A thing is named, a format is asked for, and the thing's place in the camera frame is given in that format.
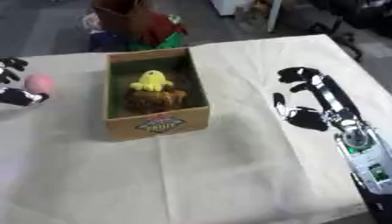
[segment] white tablecloth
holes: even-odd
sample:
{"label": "white tablecloth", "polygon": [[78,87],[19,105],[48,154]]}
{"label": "white tablecloth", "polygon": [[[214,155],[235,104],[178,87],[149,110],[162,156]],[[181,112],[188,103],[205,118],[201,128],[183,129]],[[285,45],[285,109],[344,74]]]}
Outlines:
{"label": "white tablecloth", "polygon": [[192,48],[212,104],[208,129],[111,143],[102,121],[105,54],[33,57],[52,99],[0,111],[0,223],[315,224],[365,211],[327,133],[281,122],[272,93],[315,106],[277,80],[286,67],[330,74],[392,137],[392,98],[328,37]]}

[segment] table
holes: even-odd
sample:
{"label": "table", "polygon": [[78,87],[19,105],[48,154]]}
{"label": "table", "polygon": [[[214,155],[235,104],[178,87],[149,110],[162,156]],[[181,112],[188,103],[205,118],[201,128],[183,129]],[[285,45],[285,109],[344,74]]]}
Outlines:
{"label": "table", "polygon": [[277,80],[279,69],[315,67],[392,136],[391,96],[333,41],[273,38],[191,51],[212,104],[209,128],[120,143],[105,140],[104,53],[28,58],[27,74],[50,74],[57,92],[39,108],[0,113],[0,222],[314,224],[366,211],[334,130],[290,126],[272,107],[276,91],[290,105],[317,105]]}

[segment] cardboard box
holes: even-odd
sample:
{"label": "cardboard box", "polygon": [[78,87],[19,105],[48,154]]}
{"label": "cardboard box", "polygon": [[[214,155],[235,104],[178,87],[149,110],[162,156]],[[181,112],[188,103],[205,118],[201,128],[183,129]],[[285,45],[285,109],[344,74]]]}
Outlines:
{"label": "cardboard box", "polygon": [[[158,70],[185,90],[183,108],[150,115],[129,112],[124,96],[130,83],[149,70]],[[104,120],[113,140],[175,134],[207,127],[209,104],[187,48],[115,53],[108,56],[104,91]]]}

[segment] green object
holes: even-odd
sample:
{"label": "green object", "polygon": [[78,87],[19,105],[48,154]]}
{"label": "green object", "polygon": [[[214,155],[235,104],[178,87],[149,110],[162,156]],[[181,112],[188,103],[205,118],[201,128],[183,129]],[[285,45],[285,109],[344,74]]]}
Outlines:
{"label": "green object", "polygon": [[174,32],[170,37],[168,37],[164,42],[162,42],[158,46],[150,46],[150,45],[142,45],[137,42],[130,42],[128,44],[128,50],[131,52],[139,52],[139,51],[148,51],[154,49],[169,49],[169,48],[176,48],[180,47],[182,44],[182,33]]}
{"label": "green object", "polygon": [[369,167],[370,172],[373,174],[373,177],[376,181],[383,181],[389,179],[387,173],[385,173],[384,169],[380,164],[375,164]]}
{"label": "green object", "polygon": [[350,154],[354,154],[355,152],[357,152],[355,149],[349,148],[348,152],[350,152]]}

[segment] printed label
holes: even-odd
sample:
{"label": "printed label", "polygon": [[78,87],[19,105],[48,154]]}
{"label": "printed label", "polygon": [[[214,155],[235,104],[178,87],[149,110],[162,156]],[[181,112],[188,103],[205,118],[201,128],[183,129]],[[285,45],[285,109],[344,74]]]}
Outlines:
{"label": "printed label", "polygon": [[167,131],[173,130],[179,125],[185,123],[185,121],[175,117],[163,117],[161,115],[150,117],[149,121],[137,126],[137,130],[145,130],[150,133],[162,134]]}

